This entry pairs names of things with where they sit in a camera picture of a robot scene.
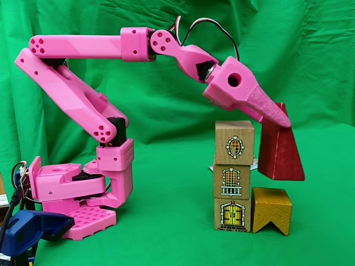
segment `red trapezoid block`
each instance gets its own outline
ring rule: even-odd
[[[284,103],[277,106],[287,115]],[[291,127],[285,129],[263,119],[258,171],[273,180],[305,180]]]

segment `blue clamp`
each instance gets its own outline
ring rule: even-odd
[[[19,211],[9,221],[1,253],[18,257],[40,239],[54,242],[73,226],[74,218],[63,214]]]

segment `green cloth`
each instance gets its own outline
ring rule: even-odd
[[[14,60],[37,34],[119,35],[122,27],[168,29],[182,15],[180,38],[200,17],[218,21],[242,63],[275,101],[284,102],[305,182],[271,181],[252,172],[252,186],[282,187],[293,203],[288,237],[213,229],[214,121],[245,120],[201,94],[173,58],[154,63],[69,60],[71,71],[108,96],[130,120],[135,141],[134,190],[118,223],[80,242],[40,242],[36,265],[350,265],[355,231],[352,127],[355,121],[353,0],[1,0],[0,172],[35,156],[46,164],[86,163],[97,143],[71,121]],[[234,55],[215,25],[196,26],[196,44],[220,62]],[[258,154],[260,125],[256,127]]]

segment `printed door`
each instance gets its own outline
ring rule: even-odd
[[[224,222],[223,224],[228,224],[231,226],[241,226],[242,225],[242,208],[239,206],[226,206],[224,209]]]

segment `green screen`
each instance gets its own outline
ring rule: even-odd
[[[214,230],[215,120],[249,120],[202,97],[206,88],[176,60],[154,63],[68,60],[130,121],[134,189],[117,225],[83,241],[41,241],[36,265],[351,265],[355,77],[353,0],[1,0],[0,172],[41,156],[44,165],[86,163],[98,145],[22,73],[14,60],[38,34],[119,35],[122,27],[169,29],[180,39],[200,17],[218,21],[240,60],[275,102],[286,104],[305,182],[277,182],[257,171],[252,187],[284,188],[293,204],[288,237]],[[234,49],[215,25],[201,23],[194,44],[221,63]],[[258,155],[261,126],[256,129]]]

